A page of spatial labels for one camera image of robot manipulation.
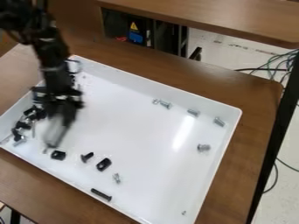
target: floor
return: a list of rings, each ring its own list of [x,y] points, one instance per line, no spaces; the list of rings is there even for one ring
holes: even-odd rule
[[[263,45],[239,38],[231,38],[207,31],[191,29],[189,54],[197,47],[203,48],[202,61],[230,69],[258,67],[274,55],[286,53],[289,50]],[[268,78],[267,72],[258,72],[254,75]],[[279,158],[289,165],[299,168],[299,150],[297,136],[299,133],[299,109],[293,116],[288,134],[284,140]],[[279,162],[278,183],[275,188],[263,195],[253,224],[297,224],[299,220],[299,173],[291,171]],[[268,181],[271,186],[275,178],[272,173]],[[5,208],[0,217],[5,223],[10,223],[10,209]],[[22,217],[21,224],[32,223]]]

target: wire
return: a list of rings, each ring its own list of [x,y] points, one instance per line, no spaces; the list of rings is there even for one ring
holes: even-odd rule
[[[283,68],[241,68],[241,69],[236,69],[234,71],[241,72],[241,71],[251,71],[251,70],[254,70],[254,71],[268,71],[268,70],[271,70],[271,71],[282,71],[282,72],[287,71],[287,69],[283,69]]]
[[[265,63],[264,65],[259,66],[259,67],[257,67],[256,69],[254,69],[250,74],[253,74],[254,72],[258,71],[258,69],[263,68],[263,67],[267,67],[267,69],[269,69],[268,66],[269,66],[271,63],[277,61],[278,59],[280,59],[280,58],[282,58],[282,57],[284,57],[284,56],[290,55],[290,54],[292,54],[292,53],[296,53],[297,51],[298,51],[298,50],[295,49],[295,50],[293,50],[293,51],[290,51],[290,52],[287,52],[287,53],[284,53],[284,54],[278,54],[278,55],[275,55],[275,56],[271,57],[271,58],[268,60],[267,63]]]
[[[287,166],[289,169],[291,169],[292,171],[294,171],[294,172],[299,172],[299,170],[298,169],[296,169],[296,168],[294,168],[294,167],[292,167],[292,166],[290,166],[289,164],[286,164],[285,162],[283,162],[281,159],[279,159],[278,157],[276,158],[279,162],[281,162],[283,165],[285,165],[285,166]]]
[[[5,224],[5,221],[3,220],[3,218],[0,216],[0,221]]]
[[[266,191],[264,191],[263,193],[270,192],[273,188],[275,188],[275,186],[277,184],[277,180],[278,180],[278,168],[277,168],[276,164],[274,164],[274,167],[275,167],[275,182]]]
[[[282,66],[283,64],[285,64],[285,63],[287,63],[288,62],[288,60],[286,59],[286,60],[283,60],[283,61],[281,61],[277,66],[276,66],[276,68],[275,69],[279,69],[279,67],[280,66]],[[275,75],[276,75],[276,73],[277,73],[277,70],[272,74],[272,76],[270,77],[270,80],[272,81],[274,78],[275,78]]]

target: white plastic tray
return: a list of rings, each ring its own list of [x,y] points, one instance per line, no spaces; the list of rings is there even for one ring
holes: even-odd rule
[[[1,147],[141,223],[193,223],[241,111],[89,59],[72,58],[84,67],[77,81],[86,106],[60,145],[66,159],[52,160],[50,152],[42,153],[48,121],[37,124],[34,139],[25,132],[27,143],[14,148],[10,140]],[[155,105],[154,99],[173,107]],[[27,94],[0,116],[0,139],[30,107]],[[187,109],[199,110],[200,116]],[[216,116],[225,127],[213,122]],[[210,144],[211,149],[199,152],[198,144]],[[91,151],[95,156],[83,164],[80,155]],[[103,158],[110,158],[112,165],[100,172],[95,166]],[[121,177],[119,185],[112,177],[115,173]],[[106,202],[91,188],[112,200]]]

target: robotic arm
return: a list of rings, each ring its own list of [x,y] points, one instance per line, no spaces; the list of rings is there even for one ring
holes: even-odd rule
[[[68,66],[68,47],[47,12],[47,0],[0,0],[0,29],[18,43],[32,45],[40,61],[45,86],[32,88],[33,100],[50,119],[59,119],[55,123],[61,127],[54,128],[54,136],[45,141],[57,148],[83,102]]]

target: black plastic part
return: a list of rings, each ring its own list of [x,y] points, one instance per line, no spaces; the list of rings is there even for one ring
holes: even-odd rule
[[[94,153],[93,152],[89,152],[88,154],[86,155],[81,155],[81,160],[82,162],[85,164],[87,162],[87,160],[91,157],[94,156]]]
[[[16,129],[30,130],[31,126],[29,124],[25,123],[25,122],[17,122]]]
[[[37,110],[37,107],[35,106],[35,105],[33,105],[33,107],[32,108],[29,108],[29,109],[27,109],[26,111],[24,111],[24,115],[25,116],[28,116],[29,114],[31,114],[31,113],[33,113],[33,111],[36,111]]]
[[[98,190],[96,190],[94,188],[91,189],[91,192],[98,195],[98,196],[100,196],[100,197],[102,197],[103,199],[105,199],[107,201],[110,201],[112,199],[112,196],[108,196],[105,193],[99,192]]]
[[[16,129],[12,129],[12,130],[11,130],[11,133],[12,133],[13,136],[14,136],[14,139],[13,139],[13,140],[14,140],[15,142],[18,142],[19,140],[22,139],[22,135],[20,135]]]
[[[56,159],[56,160],[64,160],[66,158],[66,153],[64,151],[60,151],[60,150],[55,150],[52,154],[51,154],[51,158],[52,159]]]
[[[101,160],[97,165],[96,168],[103,172],[105,171],[110,165],[112,164],[111,160],[105,157],[103,160]]]

